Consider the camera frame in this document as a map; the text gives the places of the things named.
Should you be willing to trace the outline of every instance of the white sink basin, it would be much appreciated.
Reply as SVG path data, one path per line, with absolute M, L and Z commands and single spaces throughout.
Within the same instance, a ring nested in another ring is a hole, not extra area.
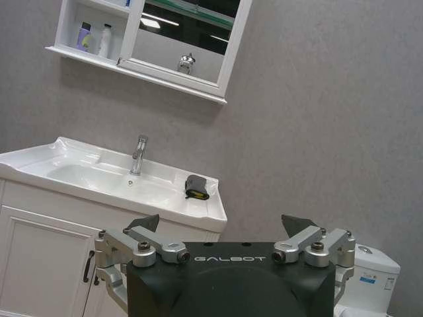
M 226 222 L 218 183 L 207 176 L 207 201 L 186 199 L 192 173 L 148 160 L 141 176 L 129 174 L 132 158 L 59 137 L 56 142 L 0 154 L 0 178 L 90 199 L 140 213 L 222 232 Z

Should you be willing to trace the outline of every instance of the mirror frame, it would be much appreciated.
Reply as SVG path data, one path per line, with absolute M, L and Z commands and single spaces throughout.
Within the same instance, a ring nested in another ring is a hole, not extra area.
M 147 81 L 194 94 L 202 98 L 207 98 L 220 104 L 226 104 L 226 89 L 232 73 L 233 64 L 235 63 L 239 44 L 241 43 L 252 0 L 241 0 L 239 3 L 231 37 L 216 83 L 179 73 L 178 71 L 132 57 L 144 4 L 145 0 L 132 0 L 118 66 L 133 71 L 134 75 L 136 74 L 137 77 L 141 75 Z

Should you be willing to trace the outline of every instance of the white vanity cabinet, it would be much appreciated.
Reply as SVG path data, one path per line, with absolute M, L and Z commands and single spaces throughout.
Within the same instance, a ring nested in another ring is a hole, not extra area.
M 160 215 L 157 233 L 213 242 L 226 226 L 218 180 L 210 198 L 186 199 L 192 173 L 59 137 L 0 154 L 0 317 L 125 317 L 96 279 L 102 229 Z
M 2 205 L 0 233 L 0 315 L 82 316 L 96 229 Z
M 0 180 L 0 197 L 0 317 L 126 316 L 104 282 L 95 285 L 89 258 L 100 229 L 124 228 L 145 215 L 9 180 Z M 218 238 L 166 220 L 157 232 Z

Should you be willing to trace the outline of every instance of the chrome faucet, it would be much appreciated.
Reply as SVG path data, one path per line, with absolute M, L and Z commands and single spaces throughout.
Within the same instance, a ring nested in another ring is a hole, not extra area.
M 138 144 L 137 149 L 132 155 L 134 159 L 132 163 L 132 168 L 130 170 L 130 174 L 139 176 L 141 175 L 141 165 L 143 164 L 143 155 L 145 153 L 145 148 L 147 146 L 148 136 L 140 135 L 138 137 Z
M 196 59 L 192 57 L 192 53 L 190 55 L 182 55 L 178 63 L 178 71 L 189 75 L 195 62 Z

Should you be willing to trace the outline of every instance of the mirror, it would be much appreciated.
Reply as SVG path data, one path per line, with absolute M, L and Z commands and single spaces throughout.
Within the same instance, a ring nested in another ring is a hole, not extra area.
M 146 0 L 132 58 L 216 83 L 240 0 Z

